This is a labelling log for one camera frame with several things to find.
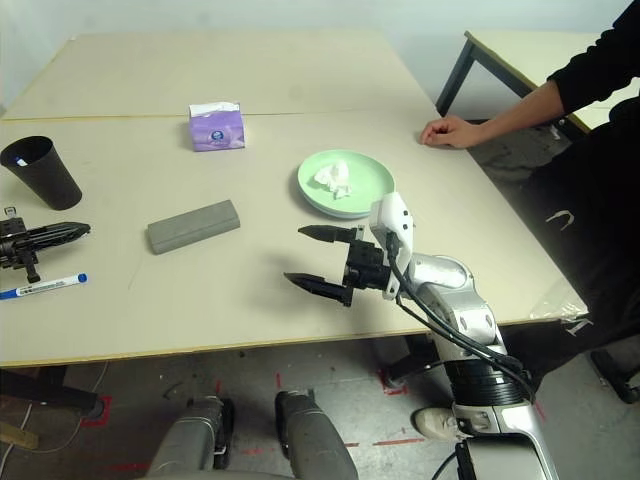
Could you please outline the person bare hand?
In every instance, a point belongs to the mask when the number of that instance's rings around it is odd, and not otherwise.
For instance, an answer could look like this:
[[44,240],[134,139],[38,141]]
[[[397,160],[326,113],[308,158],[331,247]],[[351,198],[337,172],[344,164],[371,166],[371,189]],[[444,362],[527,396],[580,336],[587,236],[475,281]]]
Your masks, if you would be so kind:
[[463,149],[479,144],[483,139],[480,125],[457,116],[446,116],[426,124],[419,135],[419,143],[426,146],[450,146]]

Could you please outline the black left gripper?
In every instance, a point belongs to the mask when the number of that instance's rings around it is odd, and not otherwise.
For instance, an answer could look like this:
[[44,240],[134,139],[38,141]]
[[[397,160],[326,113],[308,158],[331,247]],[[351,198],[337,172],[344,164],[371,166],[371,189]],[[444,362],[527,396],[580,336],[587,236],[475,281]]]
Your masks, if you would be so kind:
[[1,268],[25,269],[29,283],[40,281],[35,265],[38,258],[33,249],[47,249],[71,243],[87,235],[86,223],[55,223],[28,230],[22,218],[1,222]]

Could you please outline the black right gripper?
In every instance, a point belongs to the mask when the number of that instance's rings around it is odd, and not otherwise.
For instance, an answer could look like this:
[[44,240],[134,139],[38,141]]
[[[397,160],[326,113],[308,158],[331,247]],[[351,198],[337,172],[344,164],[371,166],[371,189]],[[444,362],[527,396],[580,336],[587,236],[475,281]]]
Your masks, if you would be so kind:
[[343,285],[327,282],[323,277],[307,273],[284,273],[291,283],[307,292],[350,306],[353,290],[385,291],[391,274],[384,264],[384,252],[371,242],[365,242],[360,227],[342,228],[333,225],[307,225],[298,232],[326,243],[349,244],[343,273]]

